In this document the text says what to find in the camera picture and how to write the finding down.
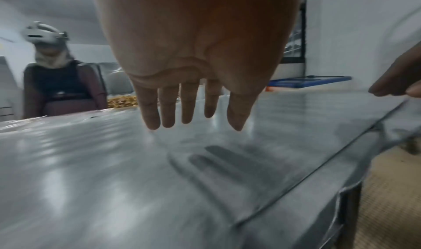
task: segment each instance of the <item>black top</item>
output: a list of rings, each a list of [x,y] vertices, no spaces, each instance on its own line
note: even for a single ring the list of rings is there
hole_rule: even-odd
[[[33,68],[35,87],[45,96],[47,102],[92,98],[86,86],[80,81],[78,64],[80,62],[74,60],[59,69],[42,66]]]

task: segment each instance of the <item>person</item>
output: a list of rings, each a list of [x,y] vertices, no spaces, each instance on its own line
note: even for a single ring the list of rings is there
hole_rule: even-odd
[[[107,95],[95,71],[70,54],[66,33],[34,22],[21,34],[36,52],[36,62],[24,71],[24,118],[107,108]]]
[[[130,77],[149,129],[192,120],[206,78],[206,117],[221,87],[231,91],[227,118],[240,131],[282,58],[300,0],[95,0],[104,33]]]
[[[421,42],[398,57],[369,92],[376,96],[421,97]]]

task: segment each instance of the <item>reflective table surface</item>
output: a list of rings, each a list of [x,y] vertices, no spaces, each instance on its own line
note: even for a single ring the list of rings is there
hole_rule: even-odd
[[[137,109],[1,123],[1,248],[316,248],[403,100],[263,93],[241,132],[227,96],[157,131]]]

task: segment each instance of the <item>blue object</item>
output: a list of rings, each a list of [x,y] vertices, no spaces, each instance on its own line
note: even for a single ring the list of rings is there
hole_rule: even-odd
[[[289,88],[304,88],[315,85],[325,85],[336,82],[343,82],[352,80],[351,76],[314,76],[285,78],[279,80],[272,80],[268,86],[289,87]]]

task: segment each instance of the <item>window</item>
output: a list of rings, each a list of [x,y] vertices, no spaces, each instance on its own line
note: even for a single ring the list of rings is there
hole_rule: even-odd
[[[294,29],[285,46],[284,57],[281,63],[305,62],[305,20],[305,4],[302,4]]]

